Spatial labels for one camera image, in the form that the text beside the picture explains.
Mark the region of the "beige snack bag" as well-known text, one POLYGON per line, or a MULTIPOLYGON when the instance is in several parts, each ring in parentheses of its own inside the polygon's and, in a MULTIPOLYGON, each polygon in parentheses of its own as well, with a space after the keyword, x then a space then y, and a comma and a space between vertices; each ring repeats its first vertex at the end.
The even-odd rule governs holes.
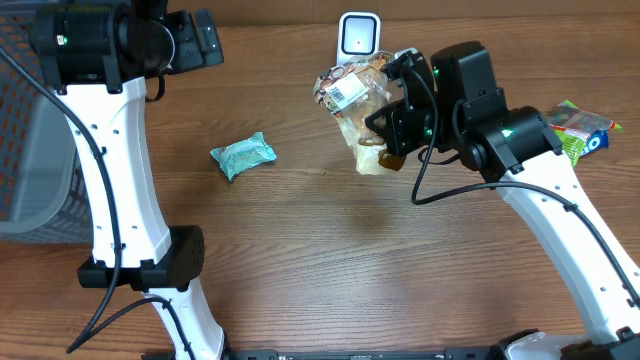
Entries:
POLYGON ((385 140, 365 123, 390 103, 388 77, 382 68, 393 59, 386 51, 356 55, 322 73, 314 85, 315 101, 336 120, 362 175, 387 175, 405 163, 404 158, 391 155, 385 140))

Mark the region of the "teal wrapper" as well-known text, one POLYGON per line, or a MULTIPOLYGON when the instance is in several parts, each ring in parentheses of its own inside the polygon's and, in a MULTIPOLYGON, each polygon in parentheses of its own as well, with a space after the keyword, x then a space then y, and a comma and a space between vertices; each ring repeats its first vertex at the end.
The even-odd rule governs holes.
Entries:
POLYGON ((266 142, 262 132, 231 145, 214 148, 210 155, 230 182, 246 170, 277 160, 274 149, 266 142))

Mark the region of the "green snack bag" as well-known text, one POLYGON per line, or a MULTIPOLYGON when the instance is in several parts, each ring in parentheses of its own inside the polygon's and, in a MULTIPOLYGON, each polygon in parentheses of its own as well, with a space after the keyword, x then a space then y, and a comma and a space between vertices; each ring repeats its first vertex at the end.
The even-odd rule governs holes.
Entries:
POLYGON ((597 130, 622 132, 615 121, 601 115, 585 111, 569 100, 564 100, 546 113, 546 119, 563 143, 563 151, 573 167, 581 157, 587 139, 597 130))

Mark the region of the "blue Oreo cookie pack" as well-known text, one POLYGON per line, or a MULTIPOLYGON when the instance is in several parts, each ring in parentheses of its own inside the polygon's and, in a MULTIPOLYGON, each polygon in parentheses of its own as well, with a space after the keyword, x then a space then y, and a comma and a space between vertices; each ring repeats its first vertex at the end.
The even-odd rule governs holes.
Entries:
POLYGON ((584 157, 592 152, 598 151, 601 148, 609 147, 609 134, 607 130, 595 131, 586 141, 586 144, 581 152, 581 157, 584 157))

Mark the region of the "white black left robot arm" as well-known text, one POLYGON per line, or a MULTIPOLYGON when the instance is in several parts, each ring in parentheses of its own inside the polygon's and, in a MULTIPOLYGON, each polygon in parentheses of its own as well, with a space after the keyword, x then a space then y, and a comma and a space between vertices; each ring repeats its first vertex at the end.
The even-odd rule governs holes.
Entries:
POLYGON ((204 235, 168 225, 145 134, 146 83, 224 60, 212 13, 169 12, 163 1, 45 4, 29 32, 40 91, 65 115, 87 190, 93 247, 77 276, 112 295, 128 286, 152 304, 176 359, 220 359, 228 343, 200 275, 204 235))

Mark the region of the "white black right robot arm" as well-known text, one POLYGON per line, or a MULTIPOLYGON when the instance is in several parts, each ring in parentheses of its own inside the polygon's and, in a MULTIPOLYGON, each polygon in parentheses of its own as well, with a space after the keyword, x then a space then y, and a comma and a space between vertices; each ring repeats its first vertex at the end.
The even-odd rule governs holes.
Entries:
POLYGON ((366 119, 391 154, 455 151, 524 220, 568 288, 580 335, 528 329, 485 359, 635 359, 639 269, 583 190, 560 138, 530 106, 509 108, 488 50, 477 41, 425 58, 405 51, 383 67, 402 99, 366 119))

